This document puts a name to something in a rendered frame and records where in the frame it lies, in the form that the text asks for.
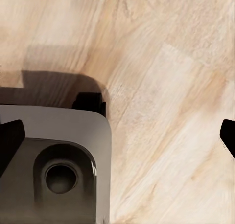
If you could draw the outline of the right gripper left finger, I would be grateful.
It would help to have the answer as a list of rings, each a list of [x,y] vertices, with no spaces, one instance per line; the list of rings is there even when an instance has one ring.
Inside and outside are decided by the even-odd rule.
[[[25,130],[20,119],[0,125],[0,177],[24,139]]]

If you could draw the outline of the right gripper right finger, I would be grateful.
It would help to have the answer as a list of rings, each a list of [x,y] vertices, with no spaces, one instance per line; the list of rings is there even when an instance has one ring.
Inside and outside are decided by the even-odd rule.
[[[235,121],[223,120],[220,129],[220,138],[235,158]]]

